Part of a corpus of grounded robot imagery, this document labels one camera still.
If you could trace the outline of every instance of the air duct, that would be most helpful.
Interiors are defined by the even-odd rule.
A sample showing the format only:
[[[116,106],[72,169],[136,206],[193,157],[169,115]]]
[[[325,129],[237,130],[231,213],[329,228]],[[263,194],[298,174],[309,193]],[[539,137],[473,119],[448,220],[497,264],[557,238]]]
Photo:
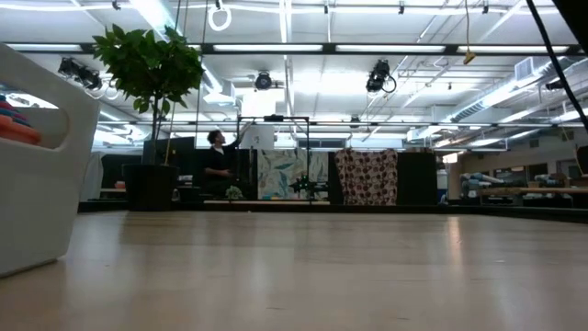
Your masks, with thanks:
[[[560,58],[560,65],[563,70],[572,67],[582,58]],[[528,88],[537,84],[544,84],[556,77],[557,73],[549,58],[534,57],[527,58],[518,63],[515,73],[504,78],[499,83],[481,92],[473,100],[468,100],[456,106],[450,115],[441,122],[459,122],[465,118],[491,108],[511,97],[515,97]],[[409,131],[408,137],[412,140],[423,139],[439,131],[438,127],[421,128]]]

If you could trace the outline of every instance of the stage light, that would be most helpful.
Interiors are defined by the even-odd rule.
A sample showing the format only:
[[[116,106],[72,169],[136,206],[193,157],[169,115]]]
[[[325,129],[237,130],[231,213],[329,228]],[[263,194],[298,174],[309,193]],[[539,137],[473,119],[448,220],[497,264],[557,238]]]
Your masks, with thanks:
[[[102,87],[102,79],[98,71],[92,71],[88,67],[78,64],[72,58],[63,58],[57,70],[65,79],[72,78],[89,90],[99,90]]]
[[[255,79],[255,88],[258,90],[268,90],[272,86],[272,78],[269,76],[269,73],[263,72],[259,73],[257,79]]]
[[[390,90],[384,88],[388,81],[394,84],[394,87]],[[378,63],[374,66],[374,70],[369,73],[366,90],[368,93],[378,93],[379,91],[392,93],[396,90],[396,80],[390,75],[390,65],[387,60],[378,60]]]

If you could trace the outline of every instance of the patterned curtain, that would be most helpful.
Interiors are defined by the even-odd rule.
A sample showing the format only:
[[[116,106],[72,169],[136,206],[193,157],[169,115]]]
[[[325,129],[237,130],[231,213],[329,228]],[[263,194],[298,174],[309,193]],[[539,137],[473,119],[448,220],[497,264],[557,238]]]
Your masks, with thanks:
[[[345,204],[396,205],[396,151],[367,153],[345,149],[336,153],[335,162]]]

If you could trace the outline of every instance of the person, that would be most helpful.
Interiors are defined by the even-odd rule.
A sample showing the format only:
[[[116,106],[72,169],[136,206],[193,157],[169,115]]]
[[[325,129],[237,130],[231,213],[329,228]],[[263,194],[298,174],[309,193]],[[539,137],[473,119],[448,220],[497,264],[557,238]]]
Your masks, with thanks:
[[[207,193],[216,197],[225,197],[227,189],[231,186],[243,191],[243,184],[235,180],[235,175],[231,171],[231,159],[233,152],[243,139],[243,134],[250,126],[251,123],[246,124],[241,130],[239,139],[226,146],[224,145],[226,140],[220,130],[209,132],[207,140],[210,143],[210,149],[204,161],[204,190]]]

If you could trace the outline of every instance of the white chair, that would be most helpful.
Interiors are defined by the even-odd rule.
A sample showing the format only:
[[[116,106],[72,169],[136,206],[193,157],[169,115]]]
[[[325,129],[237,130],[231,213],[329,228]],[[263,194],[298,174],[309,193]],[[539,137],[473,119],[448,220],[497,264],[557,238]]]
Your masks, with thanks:
[[[54,149],[0,138],[1,276],[67,252],[99,110],[84,91],[2,43],[0,83],[67,117],[67,134]]]

